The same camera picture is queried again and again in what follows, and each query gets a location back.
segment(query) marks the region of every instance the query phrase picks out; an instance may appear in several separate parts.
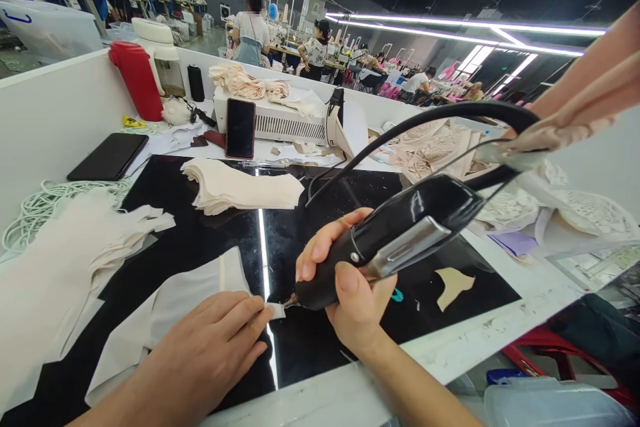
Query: apron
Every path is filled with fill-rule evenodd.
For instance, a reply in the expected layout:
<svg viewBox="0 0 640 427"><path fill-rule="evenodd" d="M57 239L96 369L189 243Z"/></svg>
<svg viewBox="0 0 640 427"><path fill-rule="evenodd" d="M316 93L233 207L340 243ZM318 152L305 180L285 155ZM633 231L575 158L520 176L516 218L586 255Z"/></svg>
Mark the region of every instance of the apron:
<svg viewBox="0 0 640 427"><path fill-rule="evenodd" d="M248 63L256 67L260 66L260 53L262 52L262 44L248 37L240 37L240 46L235 51L234 60Z"/></svg>

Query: white shirt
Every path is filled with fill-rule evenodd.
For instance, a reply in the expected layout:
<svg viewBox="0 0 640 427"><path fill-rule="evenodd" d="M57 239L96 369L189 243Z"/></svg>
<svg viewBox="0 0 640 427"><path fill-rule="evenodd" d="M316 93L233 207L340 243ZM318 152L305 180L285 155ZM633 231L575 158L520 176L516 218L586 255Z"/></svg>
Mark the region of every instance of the white shirt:
<svg viewBox="0 0 640 427"><path fill-rule="evenodd" d="M256 40L263 48L269 44L269 28L258 13L238 13L235 26L240 30L240 38Z"/></svg>
<svg viewBox="0 0 640 427"><path fill-rule="evenodd" d="M400 86L400 88L404 91L415 93L415 91L418 90L418 87L420 87L420 85L422 85L428 80L429 78L427 77L426 73L424 72L416 73L413 77L411 77L409 80L403 83Z"/></svg>
<svg viewBox="0 0 640 427"><path fill-rule="evenodd" d="M316 67L324 67L325 60L329 56L329 48L327 45L323 45L318 39L309 39L304 42L305 49L307 50L307 58L309 64Z"/></svg>

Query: white rope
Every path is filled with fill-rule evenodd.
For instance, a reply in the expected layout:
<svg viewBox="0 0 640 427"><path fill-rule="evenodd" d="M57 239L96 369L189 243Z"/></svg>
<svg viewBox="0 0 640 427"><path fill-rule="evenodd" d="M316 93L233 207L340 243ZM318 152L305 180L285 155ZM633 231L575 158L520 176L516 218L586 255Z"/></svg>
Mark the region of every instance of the white rope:
<svg viewBox="0 0 640 427"><path fill-rule="evenodd" d="M128 181L74 181L54 183L45 180L41 183L41 191L27 197L20 204L18 218L11 222L2 235L2 247L12 254L24 252L33 241L42 225L51 217L55 206L62 198L73 198L78 193L85 193L98 187L106 187L112 193L118 208L129 192Z"/></svg>

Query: smartphone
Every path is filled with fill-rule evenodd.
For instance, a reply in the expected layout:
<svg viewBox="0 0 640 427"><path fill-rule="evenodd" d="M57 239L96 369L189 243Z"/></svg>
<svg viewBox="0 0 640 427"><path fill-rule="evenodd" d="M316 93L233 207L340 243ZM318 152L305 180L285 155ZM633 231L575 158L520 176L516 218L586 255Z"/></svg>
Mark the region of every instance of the smartphone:
<svg viewBox="0 0 640 427"><path fill-rule="evenodd" d="M252 159L255 140L255 103L227 100L227 147L230 158Z"/></svg>

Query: white machine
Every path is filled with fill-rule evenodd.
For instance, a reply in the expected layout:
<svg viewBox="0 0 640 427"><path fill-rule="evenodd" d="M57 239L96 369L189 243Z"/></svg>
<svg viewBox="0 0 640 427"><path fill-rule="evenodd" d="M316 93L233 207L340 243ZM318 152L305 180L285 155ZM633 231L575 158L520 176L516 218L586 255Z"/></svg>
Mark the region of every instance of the white machine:
<svg viewBox="0 0 640 427"><path fill-rule="evenodd" d="M290 95L297 92L292 89ZM284 105L277 105L266 97L248 100L233 97L225 88L216 87L213 95L215 120L220 133L227 133L227 100L237 98L242 101L255 102L255 137L267 140L313 142L316 145L327 145L325 120L327 106L320 99L316 104L314 116L303 117L296 110Z"/></svg>

